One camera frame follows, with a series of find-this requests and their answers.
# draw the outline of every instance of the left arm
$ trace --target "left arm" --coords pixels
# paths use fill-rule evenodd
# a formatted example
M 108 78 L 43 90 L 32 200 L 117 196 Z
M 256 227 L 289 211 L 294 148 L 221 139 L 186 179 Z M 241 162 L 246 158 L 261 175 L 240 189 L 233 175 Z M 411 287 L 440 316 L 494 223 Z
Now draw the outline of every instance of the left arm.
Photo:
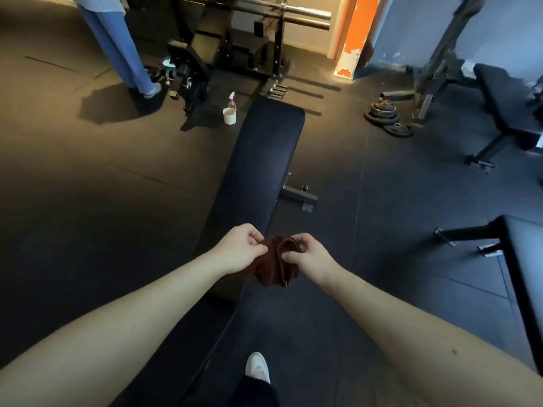
M 0 405 L 109 405 L 217 280 L 266 253 L 262 239 L 235 227 L 211 251 L 57 330 L 0 371 Z

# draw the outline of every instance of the maroon rag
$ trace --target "maroon rag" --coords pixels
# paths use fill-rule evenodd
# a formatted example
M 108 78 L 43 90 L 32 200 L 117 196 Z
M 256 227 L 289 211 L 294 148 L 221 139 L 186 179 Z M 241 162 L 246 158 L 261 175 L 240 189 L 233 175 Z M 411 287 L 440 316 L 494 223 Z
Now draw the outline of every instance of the maroon rag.
M 242 278 L 249 278 L 253 274 L 258 282 L 268 287 L 278 284 L 282 287 L 288 287 L 290 280 L 297 278 L 300 269 L 296 264 L 290 264 L 283 261 L 281 255 L 287 251 L 297 251 L 301 253 L 299 243 L 293 238 L 282 238 L 280 235 L 272 235 L 265 238 L 259 244 L 268 247 L 268 252 L 259 256 L 244 270 L 241 270 Z

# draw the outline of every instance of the sneaker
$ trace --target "sneaker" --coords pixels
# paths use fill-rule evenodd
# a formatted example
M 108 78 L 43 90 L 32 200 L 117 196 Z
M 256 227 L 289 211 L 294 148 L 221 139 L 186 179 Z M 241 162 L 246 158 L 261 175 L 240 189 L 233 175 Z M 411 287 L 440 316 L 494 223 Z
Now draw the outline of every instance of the sneaker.
M 153 89 L 149 93 L 144 94 L 143 96 L 146 99 L 153 98 L 155 95 L 157 95 L 160 92 L 160 90 L 162 90 L 162 85 L 159 82 L 153 83 Z
M 245 375 L 270 383 L 270 373 L 263 355 L 257 352 L 249 356 L 245 366 Z

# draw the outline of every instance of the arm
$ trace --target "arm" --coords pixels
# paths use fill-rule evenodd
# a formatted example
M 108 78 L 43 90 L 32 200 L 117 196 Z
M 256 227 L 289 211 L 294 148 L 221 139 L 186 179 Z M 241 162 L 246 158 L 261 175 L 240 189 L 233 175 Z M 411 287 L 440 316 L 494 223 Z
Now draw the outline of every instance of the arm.
M 109 405 L 215 281 L 266 253 L 262 239 L 235 227 L 211 251 L 43 339 L 0 371 L 0 405 Z
M 431 406 L 536 406 L 543 379 L 478 337 L 341 268 L 309 234 L 283 259 L 333 295 Z

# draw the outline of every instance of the person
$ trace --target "person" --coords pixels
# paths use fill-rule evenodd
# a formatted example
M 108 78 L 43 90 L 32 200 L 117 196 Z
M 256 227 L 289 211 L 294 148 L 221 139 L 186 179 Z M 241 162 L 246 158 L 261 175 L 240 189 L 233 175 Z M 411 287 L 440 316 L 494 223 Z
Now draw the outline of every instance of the person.
M 501 350 L 371 286 L 340 267 L 309 234 L 283 259 L 331 294 L 429 406 L 539 406 L 543 379 Z M 267 247 L 252 225 L 233 228 L 209 252 L 60 328 L 0 371 L 0 405 L 107 406 L 179 320 L 222 276 Z M 266 361 L 249 357 L 229 407 L 275 406 Z
M 143 66 L 126 22 L 120 0 L 73 0 L 91 28 L 111 65 L 128 88 L 137 89 L 146 99 L 162 86 L 153 83 Z

